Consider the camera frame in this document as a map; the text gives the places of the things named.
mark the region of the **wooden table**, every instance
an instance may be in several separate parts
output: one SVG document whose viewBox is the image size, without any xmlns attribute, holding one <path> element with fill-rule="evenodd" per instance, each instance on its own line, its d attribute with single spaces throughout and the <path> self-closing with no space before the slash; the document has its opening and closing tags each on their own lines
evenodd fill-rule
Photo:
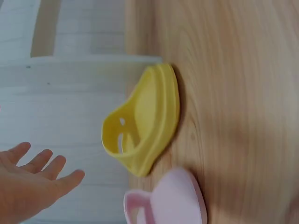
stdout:
<svg viewBox="0 0 299 224">
<path fill-rule="evenodd" d="M 127 0 L 130 54 L 176 68 L 177 133 L 147 178 L 197 177 L 209 224 L 299 223 L 299 1 Z"/>
</svg>

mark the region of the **pink toy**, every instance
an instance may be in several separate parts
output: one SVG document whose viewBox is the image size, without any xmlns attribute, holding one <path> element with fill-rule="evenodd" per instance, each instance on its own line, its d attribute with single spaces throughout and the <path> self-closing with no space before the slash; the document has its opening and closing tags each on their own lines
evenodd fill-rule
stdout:
<svg viewBox="0 0 299 224">
<path fill-rule="evenodd" d="M 207 224 L 205 203 L 194 176 L 182 168 L 168 172 L 153 193 L 131 190 L 125 194 L 128 224 L 132 209 L 140 208 L 137 224 Z"/>
</svg>

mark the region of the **hand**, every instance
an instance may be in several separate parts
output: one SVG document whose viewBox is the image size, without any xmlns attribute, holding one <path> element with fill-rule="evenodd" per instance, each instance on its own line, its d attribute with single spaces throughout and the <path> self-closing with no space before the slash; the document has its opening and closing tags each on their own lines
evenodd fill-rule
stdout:
<svg viewBox="0 0 299 224">
<path fill-rule="evenodd" d="M 16 224 L 33 217 L 68 194 L 85 176 L 82 170 L 76 170 L 56 180 L 66 163 L 61 155 L 42 171 L 53 154 L 48 149 L 27 165 L 16 166 L 30 147 L 28 142 L 23 142 L 0 152 L 0 224 Z"/>
</svg>

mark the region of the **yellow plastic object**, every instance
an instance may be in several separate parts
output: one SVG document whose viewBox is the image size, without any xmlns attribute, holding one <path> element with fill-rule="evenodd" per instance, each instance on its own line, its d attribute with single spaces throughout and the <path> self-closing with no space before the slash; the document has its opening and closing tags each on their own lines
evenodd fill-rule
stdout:
<svg viewBox="0 0 299 224">
<path fill-rule="evenodd" d="M 172 67 L 148 67 L 127 102 L 104 120 L 105 150 L 132 174 L 146 176 L 175 132 L 179 109 L 178 83 Z"/>
</svg>

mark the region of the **finger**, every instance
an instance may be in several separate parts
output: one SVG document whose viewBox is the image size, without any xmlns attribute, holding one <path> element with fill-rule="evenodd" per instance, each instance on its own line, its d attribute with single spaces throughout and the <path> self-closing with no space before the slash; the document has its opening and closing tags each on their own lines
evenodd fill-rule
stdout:
<svg viewBox="0 0 299 224">
<path fill-rule="evenodd" d="M 12 164 L 17 164 L 18 161 L 28 152 L 31 144 L 29 142 L 22 142 L 19 145 L 3 152 Z"/>
<path fill-rule="evenodd" d="M 62 155 L 57 156 L 39 175 L 49 179 L 56 180 L 58 174 L 66 163 L 66 158 Z"/>
<path fill-rule="evenodd" d="M 20 168 L 36 174 L 43 169 L 52 155 L 53 152 L 51 150 L 45 149 L 41 153 L 37 154 L 37 156 L 34 157 L 33 160 L 31 160 L 28 164 L 21 166 Z"/>
<path fill-rule="evenodd" d="M 76 170 L 70 175 L 54 181 L 58 190 L 58 198 L 61 198 L 62 196 L 68 194 L 75 187 L 77 187 L 82 182 L 84 176 L 85 172 L 83 170 Z"/>
</svg>

